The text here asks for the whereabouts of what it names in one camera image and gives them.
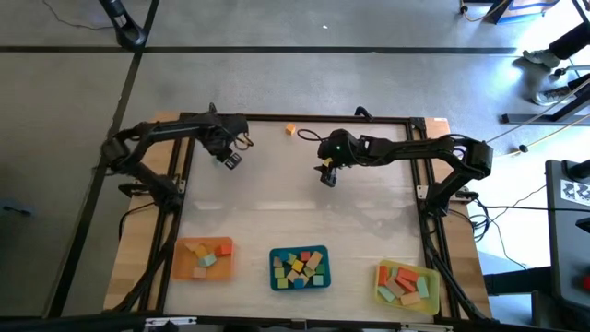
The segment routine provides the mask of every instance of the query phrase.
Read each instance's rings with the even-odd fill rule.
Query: shoe
[[[551,89],[547,91],[537,92],[533,97],[533,102],[540,106],[550,106],[560,101],[563,97],[567,96],[572,90],[569,87],[561,87],[557,89]]]
[[[533,64],[538,65],[545,65],[549,68],[555,68],[560,65],[560,58],[555,56],[550,50],[542,50],[542,51],[524,51],[523,57],[532,62]]]

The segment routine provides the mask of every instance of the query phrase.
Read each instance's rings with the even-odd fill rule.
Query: white tabletop
[[[374,270],[383,258],[424,266],[409,161],[338,172],[335,188],[320,183],[319,143],[285,135],[286,123],[250,122],[254,147],[233,171],[197,143],[178,237],[229,236],[235,243],[231,281],[171,279],[166,314],[431,322],[373,298]],[[320,136],[345,128],[406,140],[395,124],[297,123]],[[332,285],[273,291],[273,248],[323,244]]]

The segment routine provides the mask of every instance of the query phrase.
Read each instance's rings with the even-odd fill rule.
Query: yellow tray
[[[415,304],[411,304],[411,305],[402,305],[402,303],[399,301],[399,298],[395,298],[395,300],[393,300],[392,302],[386,301],[379,294],[379,291],[378,291],[377,283],[379,282],[379,266],[388,267],[390,270],[390,274],[391,274],[392,267],[403,267],[403,268],[406,268],[408,270],[418,273],[419,276],[421,276],[421,277],[426,277],[427,286],[428,286],[428,293],[429,293],[430,297],[426,298],[426,299],[422,299],[422,301],[415,303]],[[426,267],[413,267],[413,266],[409,266],[406,264],[401,264],[401,263],[397,263],[394,261],[384,259],[381,262],[379,262],[379,265],[377,266],[377,268],[375,268],[375,294],[374,294],[375,300],[377,302],[385,304],[385,305],[391,305],[391,306],[394,306],[397,308],[413,310],[413,311],[421,312],[424,314],[437,314],[437,313],[439,313],[439,310],[441,309],[440,308],[441,301],[439,300],[439,287],[440,287],[440,285],[441,285],[441,275],[439,274],[439,272],[435,271],[433,269],[426,268]]]

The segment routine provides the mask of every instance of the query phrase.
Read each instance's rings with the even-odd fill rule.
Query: blue tray
[[[277,279],[273,275],[275,272],[275,267],[273,266],[273,257],[280,256],[282,252],[287,252],[296,255],[298,258],[300,257],[300,253],[303,251],[309,251],[310,254],[313,254],[314,251],[319,252],[322,254],[322,260],[320,264],[324,264],[325,272],[324,272],[324,285],[322,286],[314,286],[313,280],[311,277],[310,280],[307,282],[305,287],[302,289],[296,289],[293,286],[293,283],[289,281],[289,287],[286,289],[280,289],[277,286]],[[324,245],[313,245],[307,247],[293,247],[293,248],[275,248],[268,253],[268,266],[269,266],[269,276],[270,276],[270,288],[273,291],[300,291],[300,290],[309,290],[309,289],[322,289],[330,286],[332,283],[332,279],[330,277],[330,258],[328,257],[328,249]],[[283,267],[285,268],[285,278],[287,277],[288,273],[291,271],[291,265],[287,262],[283,262]]]

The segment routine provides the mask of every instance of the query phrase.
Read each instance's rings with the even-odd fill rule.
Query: white cable
[[[528,125],[528,124],[532,123],[532,122],[533,122],[533,121],[535,121],[536,119],[540,118],[540,117],[541,117],[543,114],[545,114],[545,113],[547,113],[547,112],[551,111],[551,110],[552,110],[552,109],[553,109],[555,106],[559,105],[560,103],[562,103],[562,102],[563,102],[563,101],[565,101],[566,99],[570,98],[570,97],[571,97],[571,96],[572,96],[574,93],[578,92],[580,89],[582,89],[583,87],[585,87],[586,85],[588,85],[588,83],[590,83],[590,78],[588,78],[586,81],[584,81],[584,83],[582,83],[582,84],[581,84],[580,86],[578,86],[576,89],[573,89],[573,90],[572,90],[572,92],[570,92],[570,93],[568,93],[568,94],[567,94],[567,96],[565,96],[565,97],[561,98],[561,99],[560,99],[560,101],[558,101],[558,102],[554,103],[553,105],[549,106],[549,107],[547,108],[547,110],[545,110],[545,111],[543,111],[543,112],[541,112],[541,113],[539,113],[539,114],[537,114],[537,115],[533,116],[532,118],[530,118],[530,119],[529,119],[529,120],[527,120],[526,122],[524,122],[524,123],[522,123],[522,124],[519,124],[518,126],[516,126],[516,127],[514,127],[514,128],[511,128],[511,129],[509,129],[509,130],[507,130],[507,131],[505,131],[505,132],[503,132],[503,133],[501,133],[501,134],[497,135],[496,137],[494,137],[494,138],[492,138],[492,139],[489,139],[489,140],[487,140],[487,141],[486,141],[486,143],[489,143],[489,142],[491,142],[491,141],[494,141],[494,140],[496,140],[496,139],[498,139],[498,138],[500,138],[500,137],[502,137],[502,136],[504,136],[504,135],[510,134],[510,133],[512,133],[514,130],[516,130],[516,129],[518,129],[518,128],[522,127],[523,125]]]

